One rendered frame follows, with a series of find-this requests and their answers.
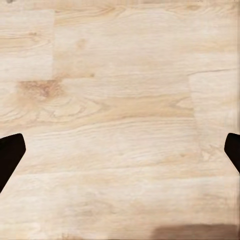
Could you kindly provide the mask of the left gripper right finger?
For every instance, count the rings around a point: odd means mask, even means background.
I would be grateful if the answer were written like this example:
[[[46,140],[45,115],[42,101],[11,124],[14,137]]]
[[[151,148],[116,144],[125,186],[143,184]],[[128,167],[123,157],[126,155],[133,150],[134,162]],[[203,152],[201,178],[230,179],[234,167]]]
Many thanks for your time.
[[[229,133],[225,141],[224,150],[240,173],[240,135]]]

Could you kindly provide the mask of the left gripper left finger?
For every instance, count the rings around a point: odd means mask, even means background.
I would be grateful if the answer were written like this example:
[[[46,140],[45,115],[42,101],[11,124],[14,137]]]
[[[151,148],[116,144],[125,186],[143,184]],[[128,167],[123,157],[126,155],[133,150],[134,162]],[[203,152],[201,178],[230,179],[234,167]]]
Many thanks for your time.
[[[0,193],[26,152],[21,133],[0,138]]]

